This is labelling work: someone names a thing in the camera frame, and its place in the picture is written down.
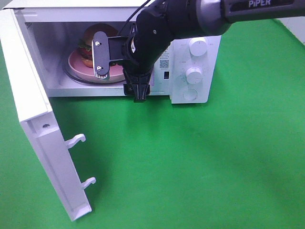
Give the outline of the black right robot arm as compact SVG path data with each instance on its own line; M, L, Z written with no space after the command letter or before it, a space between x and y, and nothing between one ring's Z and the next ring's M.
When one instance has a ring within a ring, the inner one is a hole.
M124 45L124 94L145 101L153 65L173 40L222 35L239 21L304 14L303 0L147 0L133 12Z

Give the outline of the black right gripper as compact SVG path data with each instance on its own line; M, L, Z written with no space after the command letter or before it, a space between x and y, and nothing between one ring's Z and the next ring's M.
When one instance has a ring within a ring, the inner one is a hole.
M175 38L174 18L170 9L144 9L136 18L137 30L129 47L132 60L123 65L123 92L132 96L135 103L145 102L150 94L153 65Z

